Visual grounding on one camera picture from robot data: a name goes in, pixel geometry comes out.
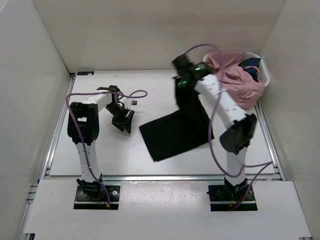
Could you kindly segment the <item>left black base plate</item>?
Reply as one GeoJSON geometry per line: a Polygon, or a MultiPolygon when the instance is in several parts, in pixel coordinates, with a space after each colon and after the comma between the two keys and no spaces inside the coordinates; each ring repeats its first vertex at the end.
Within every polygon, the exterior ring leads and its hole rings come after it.
{"type": "Polygon", "coordinates": [[[75,193],[73,208],[76,210],[118,210],[121,186],[120,185],[106,185],[105,186],[110,203],[105,193],[100,196],[89,196],[78,185],[75,193]]]}

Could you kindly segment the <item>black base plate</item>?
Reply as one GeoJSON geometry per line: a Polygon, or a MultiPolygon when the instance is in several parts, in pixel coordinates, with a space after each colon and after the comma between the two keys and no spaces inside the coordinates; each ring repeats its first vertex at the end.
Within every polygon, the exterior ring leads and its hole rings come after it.
{"type": "Polygon", "coordinates": [[[75,193],[73,208],[76,210],[118,210],[121,186],[120,185],[106,185],[105,186],[110,203],[105,193],[100,196],[89,196],[78,185],[75,193]]]}
{"type": "Polygon", "coordinates": [[[211,212],[229,211],[257,211],[257,203],[253,188],[245,196],[247,188],[232,195],[224,185],[209,185],[207,194],[209,195],[211,212]]]}

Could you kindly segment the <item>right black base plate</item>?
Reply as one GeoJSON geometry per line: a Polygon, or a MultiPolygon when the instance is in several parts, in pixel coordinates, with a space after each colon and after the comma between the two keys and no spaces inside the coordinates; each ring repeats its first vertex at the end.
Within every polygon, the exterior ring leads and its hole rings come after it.
{"type": "Polygon", "coordinates": [[[209,185],[207,194],[209,195],[211,212],[229,211],[257,211],[257,203],[253,188],[245,196],[247,188],[232,195],[224,185],[209,185]]]}

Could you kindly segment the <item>blue white label sticker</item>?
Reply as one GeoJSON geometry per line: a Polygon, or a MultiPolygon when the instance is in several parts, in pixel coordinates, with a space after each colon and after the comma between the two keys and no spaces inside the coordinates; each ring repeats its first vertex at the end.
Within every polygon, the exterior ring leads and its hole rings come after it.
{"type": "Polygon", "coordinates": [[[92,76],[94,75],[94,71],[78,71],[77,75],[78,76],[92,76]]]}

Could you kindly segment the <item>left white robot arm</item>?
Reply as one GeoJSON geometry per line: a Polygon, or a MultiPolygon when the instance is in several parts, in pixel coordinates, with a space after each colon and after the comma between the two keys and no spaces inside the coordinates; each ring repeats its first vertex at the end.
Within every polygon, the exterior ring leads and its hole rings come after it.
{"type": "Polygon", "coordinates": [[[111,124],[130,134],[135,113],[131,110],[134,99],[133,95],[124,95],[116,85],[111,85],[99,87],[92,93],[71,93],[65,100],[69,111],[67,135],[75,144],[82,172],[77,183],[93,201],[104,200],[107,206],[111,202],[110,191],[104,185],[96,153],[99,113],[106,109],[112,115],[111,124]]]}

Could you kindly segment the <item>black trousers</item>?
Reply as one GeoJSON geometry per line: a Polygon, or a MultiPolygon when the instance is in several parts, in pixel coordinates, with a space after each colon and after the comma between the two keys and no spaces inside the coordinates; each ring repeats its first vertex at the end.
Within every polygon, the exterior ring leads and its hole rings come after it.
{"type": "Polygon", "coordinates": [[[139,127],[155,162],[193,150],[215,138],[209,135],[210,118],[192,86],[176,86],[175,102],[178,110],[139,127]]]}

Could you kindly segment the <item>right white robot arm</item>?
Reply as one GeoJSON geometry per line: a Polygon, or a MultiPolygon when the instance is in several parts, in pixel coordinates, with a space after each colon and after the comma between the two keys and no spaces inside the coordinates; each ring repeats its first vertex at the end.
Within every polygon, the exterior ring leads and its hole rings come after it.
{"type": "Polygon", "coordinates": [[[174,76],[175,100],[179,109],[195,120],[203,120],[206,111],[198,97],[202,95],[213,105],[213,113],[218,114],[224,124],[226,130],[219,137],[226,151],[224,193],[230,200],[236,200],[248,188],[246,154],[257,117],[248,114],[232,99],[206,63],[194,64],[186,54],[182,54],[172,61],[172,65],[177,72],[174,76]]]}

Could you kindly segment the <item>aluminium frame rail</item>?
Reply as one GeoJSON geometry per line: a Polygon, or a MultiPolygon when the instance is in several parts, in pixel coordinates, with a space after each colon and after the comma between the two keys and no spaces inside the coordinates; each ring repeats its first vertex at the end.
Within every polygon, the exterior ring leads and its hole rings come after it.
{"type": "MultiPolygon", "coordinates": [[[[44,180],[76,180],[79,176],[51,176],[46,175],[44,180]]],[[[223,181],[223,175],[106,175],[104,181],[223,181]]],[[[279,173],[261,174],[256,180],[281,181],[279,173]]]]}

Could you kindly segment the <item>dark blue garment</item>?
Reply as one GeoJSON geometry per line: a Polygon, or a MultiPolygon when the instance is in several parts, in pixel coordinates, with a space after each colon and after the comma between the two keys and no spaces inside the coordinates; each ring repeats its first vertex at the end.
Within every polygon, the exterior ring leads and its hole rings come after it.
{"type": "Polygon", "coordinates": [[[238,64],[245,72],[249,73],[255,82],[260,82],[260,62],[261,58],[252,57],[238,64]]]}

